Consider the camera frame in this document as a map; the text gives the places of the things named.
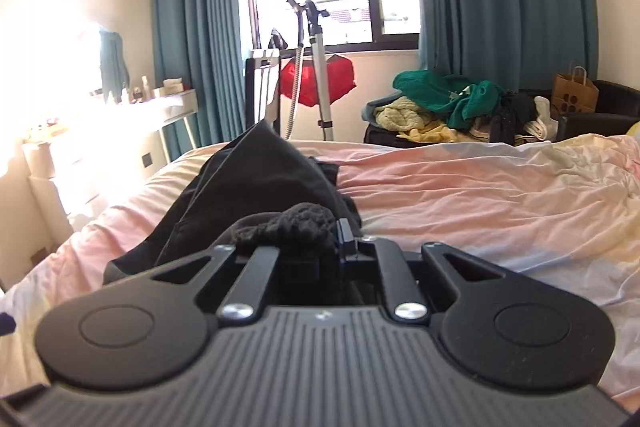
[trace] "yellow pillow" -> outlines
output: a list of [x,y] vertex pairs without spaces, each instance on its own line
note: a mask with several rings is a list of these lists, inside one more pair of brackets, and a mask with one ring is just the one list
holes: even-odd
[[635,135],[636,135],[636,133],[637,133],[639,130],[640,130],[640,122],[636,122],[635,124],[633,124],[633,125],[631,126],[631,129],[629,129],[629,130],[626,132],[626,135],[627,135],[627,136],[635,136]]

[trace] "window frame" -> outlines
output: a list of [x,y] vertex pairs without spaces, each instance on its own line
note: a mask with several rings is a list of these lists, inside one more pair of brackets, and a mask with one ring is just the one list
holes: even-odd
[[[369,0],[369,19],[371,24],[371,42],[350,42],[348,44],[326,45],[327,53],[350,53],[391,50],[417,50],[418,33],[385,34],[382,19],[382,0]],[[257,0],[249,0],[249,20],[254,49],[261,49],[260,30],[258,28]],[[305,48],[305,55],[311,54],[311,48]],[[295,56],[295,49],[281,53],[283,58]]]

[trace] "green garment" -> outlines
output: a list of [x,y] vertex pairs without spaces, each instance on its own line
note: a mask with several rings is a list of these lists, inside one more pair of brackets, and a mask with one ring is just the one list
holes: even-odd
[[439,76],[424,70],[400,73],[394,88],[460,131],[469,130],[478,116],[491,114],[504,93],[488,80],[478,84],[466,76]]

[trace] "paper bag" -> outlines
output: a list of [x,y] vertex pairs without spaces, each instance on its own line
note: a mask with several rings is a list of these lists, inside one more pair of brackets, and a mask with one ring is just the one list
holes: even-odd
[[587,70],[576,66],[570,74],[556,74],[551,103],[560,114],[595,112],[598,88],[587,78]]

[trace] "bedsheet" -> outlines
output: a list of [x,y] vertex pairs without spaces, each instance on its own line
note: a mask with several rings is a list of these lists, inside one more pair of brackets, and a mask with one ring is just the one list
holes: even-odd
[[[521,147],[460,143],[408,150],[295,142],[340,164],[366,233],[405,250],[441,241],[601,306],[616,348],[601,386],[640,406],[640,146],[587,135]],[[46,382],[33,333],[51,307],[101,286],[108,261],[135,247],[222,145],[187,153],[126,203],[74,234],[0,300],[17,331],[0,338],[0,396]]]

